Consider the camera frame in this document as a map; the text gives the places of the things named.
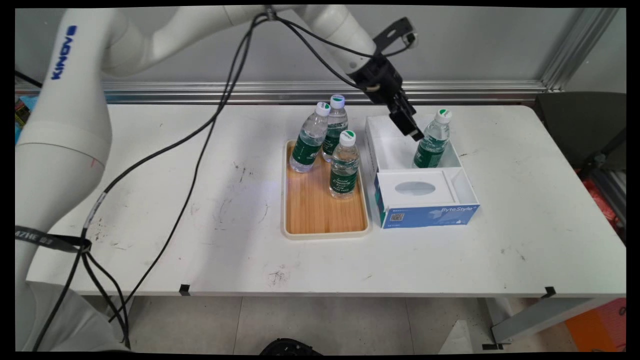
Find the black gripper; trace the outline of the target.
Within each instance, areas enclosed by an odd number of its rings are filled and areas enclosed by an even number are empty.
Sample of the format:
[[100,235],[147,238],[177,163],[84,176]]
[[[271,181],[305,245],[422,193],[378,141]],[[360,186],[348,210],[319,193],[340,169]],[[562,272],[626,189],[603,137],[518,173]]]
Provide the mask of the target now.
[[392,106],[389,117],[403,136],[416,142],[425,137],[413,118],[417,111],[402,89],[402,76],[385,55],[374,55],[349,77],[355,85],[364,88],[364,94],[373,104]]

